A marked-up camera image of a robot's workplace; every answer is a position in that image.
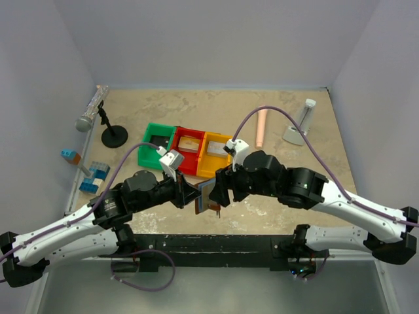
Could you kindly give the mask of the brown leather card holder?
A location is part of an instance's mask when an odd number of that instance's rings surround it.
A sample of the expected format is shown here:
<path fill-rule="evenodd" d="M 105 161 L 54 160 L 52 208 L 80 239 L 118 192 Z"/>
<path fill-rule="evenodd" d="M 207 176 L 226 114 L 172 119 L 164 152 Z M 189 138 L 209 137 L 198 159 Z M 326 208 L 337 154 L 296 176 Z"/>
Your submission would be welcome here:
<path fill-rule="evenodd" d="M 210 200 L 210 193 L 215 186 L 215 178 L 196 183 L 194 185 L 201 193 L 200 197 L 194 201 L 195 214 L 199 215 L 205 211 L 214 211 L 218 218 L 221 218 L 221 206 L 215 201 Z"/>

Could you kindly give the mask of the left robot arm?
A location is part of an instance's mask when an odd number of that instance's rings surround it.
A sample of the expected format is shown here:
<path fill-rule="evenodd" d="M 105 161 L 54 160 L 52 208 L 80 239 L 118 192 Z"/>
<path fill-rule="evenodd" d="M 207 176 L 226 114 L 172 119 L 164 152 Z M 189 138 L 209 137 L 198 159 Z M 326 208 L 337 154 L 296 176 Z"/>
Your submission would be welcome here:
<path fill-rule="evenodd" d="M 128 222 L 135 213 L 170 202 L 184 208 L 201 195 L 177 172 L 158 181 L 138 171 L 73 214 L 44 228 L 18 235 L 1 235 L 2 282 L 22 287 L 40 279 L 52 266 L 71 259 L 122 255 L 138 247 Z"/>

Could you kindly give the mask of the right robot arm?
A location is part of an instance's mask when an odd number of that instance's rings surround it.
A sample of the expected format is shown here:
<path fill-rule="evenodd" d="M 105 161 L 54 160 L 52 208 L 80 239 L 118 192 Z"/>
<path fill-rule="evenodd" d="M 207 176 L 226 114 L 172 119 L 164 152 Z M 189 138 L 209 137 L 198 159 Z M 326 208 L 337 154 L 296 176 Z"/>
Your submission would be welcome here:
<path fill-rule="evenodd" d="M 311 251 L 363 251 L 389 264 L 406 264 L 415 254 L 417 239 L 410 234 L 418 212 L 392 209 L 343 193 L 333 181 L 308 168 L 286 168 L 263 151 L 248 155 L 242 165 L 215 173 L 210 200 L 222 207 L 250 194 L 276 198 L 295 209 L 311 209 L 348 222 L 345 227 L 297 226 L 294 245 Z"/>

